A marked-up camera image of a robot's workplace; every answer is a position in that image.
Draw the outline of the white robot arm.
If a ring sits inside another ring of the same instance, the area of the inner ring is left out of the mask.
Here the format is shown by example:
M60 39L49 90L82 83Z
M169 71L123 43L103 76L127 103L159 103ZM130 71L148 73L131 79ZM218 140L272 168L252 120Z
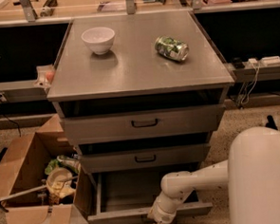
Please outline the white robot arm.
M280 224L280 131L246 129L233 140L228 157L195 172L165 175L148 217L170 224L193 191L227 187L231 224Z

